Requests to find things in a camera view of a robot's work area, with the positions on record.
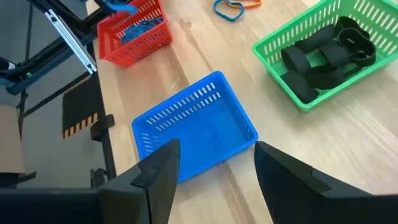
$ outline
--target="red basket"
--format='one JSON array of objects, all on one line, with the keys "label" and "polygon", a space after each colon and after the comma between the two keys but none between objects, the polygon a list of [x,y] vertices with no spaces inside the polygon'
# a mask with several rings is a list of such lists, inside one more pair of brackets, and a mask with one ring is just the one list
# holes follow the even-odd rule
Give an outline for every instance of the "red basket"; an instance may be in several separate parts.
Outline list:
[{"label": "red basket", "polygon": [[[98,24],[99,58],[127,67],[172,41],[160,0],[134,0],[129,3],[137,7],[137,14],[118,12]],[[163,22],[141,34],[134,40],[122,44],[124,31],[143,20],[163,18]]]}]

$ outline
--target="wood grain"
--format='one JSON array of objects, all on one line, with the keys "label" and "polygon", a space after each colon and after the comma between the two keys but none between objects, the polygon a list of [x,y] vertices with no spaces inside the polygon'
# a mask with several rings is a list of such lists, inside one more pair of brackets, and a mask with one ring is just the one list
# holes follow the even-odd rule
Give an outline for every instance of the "wood grain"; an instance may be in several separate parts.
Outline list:
[{"label": "wood grain", "polygon": [[[117,173],[137,160],[131,121],[214,70],[233,87],[261,141],[372,194],[398,193],[398,65],[299,112],[266,74],[252,46],[317,0],[266,0],[230,23],[213,0],[163,1],[171,45],[127,69],[98,60]],[[95,4],[88,2],[88,11]],[[227,14],[236,13],[220,7]],[[169,223],[272,223],[257,183],[253,148],[180,184]]]}]

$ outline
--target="plastic basket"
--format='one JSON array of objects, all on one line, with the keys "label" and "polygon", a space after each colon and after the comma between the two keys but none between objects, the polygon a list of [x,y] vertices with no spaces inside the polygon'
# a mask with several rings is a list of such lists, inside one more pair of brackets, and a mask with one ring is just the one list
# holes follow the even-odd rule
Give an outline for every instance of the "plastic basket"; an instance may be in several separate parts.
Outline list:
[{"label": "plastic basket", "polygon": [[[371,40],[377,47],[377,61],[340,86],[332,90],[320,91],[320,96],[315,101],[309,104],[302,103],[280,77],[287,72],[280,56],[280,50],[293,45],[298,40],[309,37],[328,24],[335,24],[340,16],[351,17],[371,34]],[[341,90],[392,62],[398,57],[397,48],[398,7],[394,3],[387,0],[325,0],[260,40],[254,45],[253,52],[295,105],[302,111],[309,111]],[[307,58],[311,66],[326,63],[321,53],[317,51],[307,55]]]},{"label": "plastic basket", "polygon": [[180,140],[183,182],[247,149],[258,134],[221,72],[152,108],[132,122],[140,159]]},{"label": "plastic basket", "polygon": [[[99,58],[127,67],[172,41],[160,0],[134,0],[129,3],[137,7],[137,14],[118,12],[98,24]],[[141,34],[134,40],[122,44],[121,37],[131,25],[140,21],[163,18],[163,22]]]}]

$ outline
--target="wooden tabletop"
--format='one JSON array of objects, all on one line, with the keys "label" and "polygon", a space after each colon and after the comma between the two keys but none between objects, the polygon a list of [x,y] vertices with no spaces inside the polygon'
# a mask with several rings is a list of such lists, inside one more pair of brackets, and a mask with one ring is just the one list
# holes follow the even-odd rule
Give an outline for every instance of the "wooden tabletop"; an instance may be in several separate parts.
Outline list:
[{"label": "wooden tabletop", "polygon": [[[317,0],[263,0],[234,23],[217,16],[213,2],[163,1],[173,42],[127,69],[97,58],[105,110],[116,122],[109,134],[117,173],[138,161],[134,118],[221,70],[259,140],[372,194],[398,193],[398,64],[301,113],[251,49]],[[89,1],[88,12],[95,9]],[[253,147],[180,184],[169,223],[272,223]]]}]

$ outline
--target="green basket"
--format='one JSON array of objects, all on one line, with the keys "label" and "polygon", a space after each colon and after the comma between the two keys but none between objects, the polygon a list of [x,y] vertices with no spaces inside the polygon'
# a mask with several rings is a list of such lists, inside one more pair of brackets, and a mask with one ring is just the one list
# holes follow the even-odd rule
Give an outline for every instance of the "green basket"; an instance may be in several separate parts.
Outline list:
[{"label": "green basket", "polygon": [[[356,20],[371,34],[371,40],[377,47],[376,63],[332,90],[320,90],[320,96],[313,102],[302,103],[280,77],[287,72],[280,50],[310,37],[328,24],[335,24],[340,16]],[[324,0],[260,40],[254,45],[253,52],[296,106],[302,111],[310,111],[398,57],[398,7],[388,0]],[[326,64],[326,59],[318,50],[307,54],[307,58],[313,67]]]}]

